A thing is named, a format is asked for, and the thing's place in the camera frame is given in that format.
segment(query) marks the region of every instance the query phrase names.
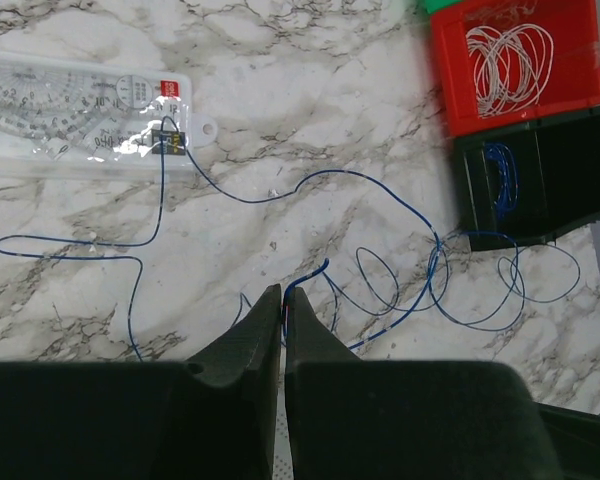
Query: protractor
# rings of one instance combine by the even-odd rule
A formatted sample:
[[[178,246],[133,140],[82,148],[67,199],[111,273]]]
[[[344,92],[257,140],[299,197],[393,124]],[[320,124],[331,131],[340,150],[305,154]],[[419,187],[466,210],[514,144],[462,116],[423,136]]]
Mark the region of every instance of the protractor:
[[[175,73],[0,52],[0,172],[53,171],[62,162],[58,171],[145,178],[163,152],[167,168],[189,169],[186,149],[218,131],[192,112],[191,93],[190,80]],[[168,135],[160,133],[164,117]]]

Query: red plastic bin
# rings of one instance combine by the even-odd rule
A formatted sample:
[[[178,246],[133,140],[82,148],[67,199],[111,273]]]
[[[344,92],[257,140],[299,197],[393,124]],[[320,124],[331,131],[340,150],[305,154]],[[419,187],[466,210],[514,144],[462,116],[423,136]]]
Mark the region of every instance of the red plastic bin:
[[[534,106],[493,117],[478,114],[475,59],[466,34],[477,26],[499,31],[522,24],[546,29],[553,68]],[[600,46],[595,0],[465,0],[432,17],[449,128],[454,137],[600,105]]]

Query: black plastic bin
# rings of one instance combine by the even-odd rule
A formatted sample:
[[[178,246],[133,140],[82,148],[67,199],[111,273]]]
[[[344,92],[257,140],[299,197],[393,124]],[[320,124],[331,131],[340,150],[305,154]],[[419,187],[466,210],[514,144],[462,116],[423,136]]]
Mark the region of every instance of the black plastic bin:
[[[538,404],[564,480],[600,480],[600,417]]]
[[[518,202],[496,212],[501,176],[487,160],[488,144],[515,158]],[[453,163],[466,231],[504,233],[519,246],[538,245],[600,220],[600,107],[459,137]],[[511,248],[506,239],[475,235],[474,251]]]

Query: green object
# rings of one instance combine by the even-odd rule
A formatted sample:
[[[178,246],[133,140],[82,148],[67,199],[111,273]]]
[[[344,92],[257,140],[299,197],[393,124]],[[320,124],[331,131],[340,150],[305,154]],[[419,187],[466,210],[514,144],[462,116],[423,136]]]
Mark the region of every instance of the green object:
[[[461,0],[424,0],[424,6],[427,12],[433,13],[443,8],[447,8],[454,3],[460,3]]]

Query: red label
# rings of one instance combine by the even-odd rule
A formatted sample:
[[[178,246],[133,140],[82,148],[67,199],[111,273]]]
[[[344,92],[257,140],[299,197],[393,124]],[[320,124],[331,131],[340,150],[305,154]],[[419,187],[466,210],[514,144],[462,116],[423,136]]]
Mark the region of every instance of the red label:
[[[170,82],[168,80],[162,80],[160,82],[160,88],[164,97],[179,97],[180,86],[178,82]]]

